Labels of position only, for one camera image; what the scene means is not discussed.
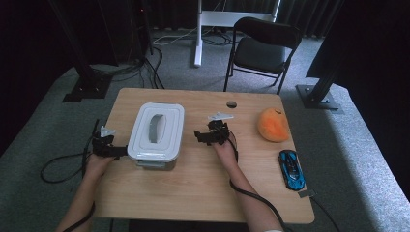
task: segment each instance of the human hand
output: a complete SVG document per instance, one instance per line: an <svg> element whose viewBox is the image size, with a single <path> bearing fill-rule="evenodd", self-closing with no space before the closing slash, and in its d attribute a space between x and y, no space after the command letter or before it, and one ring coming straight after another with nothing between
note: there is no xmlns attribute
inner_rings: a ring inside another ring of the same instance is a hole
<svg viewBox="0 0 410 232"><path fill-rule="evenodd" d="M104 158L91 154L87 160L87 168L84 178L98 181L113 160L114 157Z"/></svg>
<svg viewBox="0 0 410 232"><path fill-rule="evenodd" d="M235 136L231 132L229 133L229 140L232 141L234 146L236 146ZM228 140L226 140L222 145L219 145L219 143L212 143L212 147L217 152L217 155L220 158L220 162L225 167L225 169L230 169L232 167L238 166L234 148Z"/></svg>

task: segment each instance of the white plastic container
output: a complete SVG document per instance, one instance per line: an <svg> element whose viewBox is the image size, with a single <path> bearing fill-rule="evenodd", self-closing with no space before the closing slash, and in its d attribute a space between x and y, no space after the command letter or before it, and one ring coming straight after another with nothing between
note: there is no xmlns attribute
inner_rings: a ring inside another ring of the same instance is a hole
<svg viewBox="0 0 410 232"><path fill-rule="evenodd" d="M171 170L180 151L184 117L180 104L143 104L133 125L129 157L145 168Z"/></svg>

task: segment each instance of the black chair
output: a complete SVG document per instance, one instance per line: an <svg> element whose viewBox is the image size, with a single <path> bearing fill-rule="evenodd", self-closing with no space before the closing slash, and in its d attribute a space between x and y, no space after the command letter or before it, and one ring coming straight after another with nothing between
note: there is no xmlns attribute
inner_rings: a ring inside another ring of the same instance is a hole
<svg viewBox="0 0 410 232"><path fill-rule="evenodd" d="M236 45L238 32L246 36ZM301 40L302 33L294 26L254 17L239 19L233 28L233 43L223 92L226 92L228 78L237 70L274 78L272 86L275 86L281 77L277 90L279 94L291 58Z"/></svg>

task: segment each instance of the forearm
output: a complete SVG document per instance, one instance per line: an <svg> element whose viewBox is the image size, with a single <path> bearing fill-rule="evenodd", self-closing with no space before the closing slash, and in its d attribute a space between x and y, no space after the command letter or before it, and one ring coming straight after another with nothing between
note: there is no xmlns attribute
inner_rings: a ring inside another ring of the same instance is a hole
<svg viewBox="0 0 410 232"><path fill-rule="evenodd" d="M231 182L237 188L257 194L239 166L231 167L227 171ZM265 203L238 191L236 196L243 209L250 231L282 230L278 218Z"/></svg>
<svg viewBox="0 0 410 232"><path fill-rule="evenodd" d="M81 219L85 218L89 213L94 203L94 195L98 186L98 180L92 178L84 178L81 182L75 197L70 205L69 210L61 220L56 231L64 231ZM90 231L91 219L88 219L74 231Z"/></svg>

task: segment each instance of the chair backrest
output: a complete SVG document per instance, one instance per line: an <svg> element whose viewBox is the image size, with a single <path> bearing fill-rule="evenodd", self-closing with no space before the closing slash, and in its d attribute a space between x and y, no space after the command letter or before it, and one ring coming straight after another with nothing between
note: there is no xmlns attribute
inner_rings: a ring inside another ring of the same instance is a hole
<svg viewBox="0 0 410 232"><path fill-rule="evenodd" d="M264 44L273 44L296 49L302 40L301 31L291 25L243 17L234 25L234 33L241 31Z"/></svg>

